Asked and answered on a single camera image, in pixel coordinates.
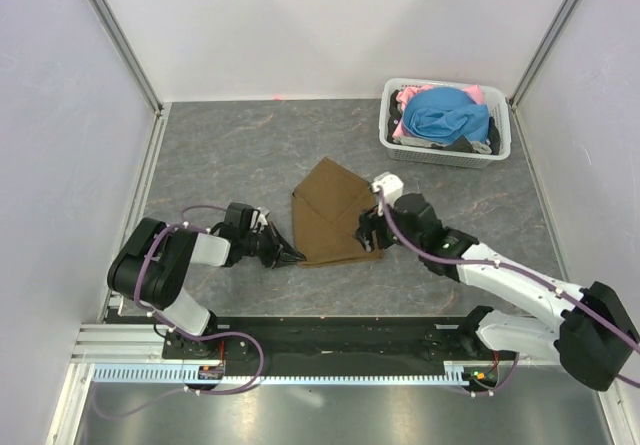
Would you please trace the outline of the brown cloth napkin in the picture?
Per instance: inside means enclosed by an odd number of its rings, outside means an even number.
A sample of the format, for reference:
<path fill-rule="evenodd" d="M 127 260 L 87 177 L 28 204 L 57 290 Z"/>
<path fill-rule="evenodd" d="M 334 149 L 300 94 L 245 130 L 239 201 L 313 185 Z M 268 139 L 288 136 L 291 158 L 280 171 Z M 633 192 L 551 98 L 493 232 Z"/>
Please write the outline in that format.
<path fill-rule="evenodd" d="M 295 248 L 304 268 L 379 260 L 354 238 L 359 216 L 375 205 L 368 182 L 333 160 L 323 158 L 292 192 Z"/>

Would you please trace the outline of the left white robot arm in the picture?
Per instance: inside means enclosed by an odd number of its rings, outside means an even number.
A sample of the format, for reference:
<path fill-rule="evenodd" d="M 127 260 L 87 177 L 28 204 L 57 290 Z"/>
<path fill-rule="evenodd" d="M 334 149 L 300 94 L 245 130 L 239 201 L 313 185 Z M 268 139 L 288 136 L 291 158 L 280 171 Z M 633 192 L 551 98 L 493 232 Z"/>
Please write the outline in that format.
<path fill-rule="evenodd" d="M 184 219 L 169 225 L 150 217 L 136 226 L 108 274 L 108 287 L 159 321 L 185 334 L 185 347 L 208 358 L 219 347 L 216 315 L 198 303 L 184 282 L 192 265 L 229 268 L 257 258 L 267 269 L 296 265 L 305 255 L 292 246 L 261 207 L 232 202 L 223 219 L 200 228 Z"/>

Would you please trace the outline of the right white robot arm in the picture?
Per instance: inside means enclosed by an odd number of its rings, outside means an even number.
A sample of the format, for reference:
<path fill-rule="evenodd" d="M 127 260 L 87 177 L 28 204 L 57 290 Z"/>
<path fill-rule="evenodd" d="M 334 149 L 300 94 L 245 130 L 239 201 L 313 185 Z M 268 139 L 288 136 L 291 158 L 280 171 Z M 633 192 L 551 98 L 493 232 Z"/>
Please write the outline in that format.
<path fill-rule="evenodd" d="M 516 317 L 478 306 L 458 333 L 458 346 L 477 359 L 490 350 L 559 363 L 582 385 L 604 392 L 639 350 L 639 332 L 617 293 L 553 279 L 499 254 L 476 237 L 446 227 L 416 193 L 375 185 L 375 205 L 359 217 L 365 251 L 402 245 L 433 274 L 489 292 L 525 311 Z"/>

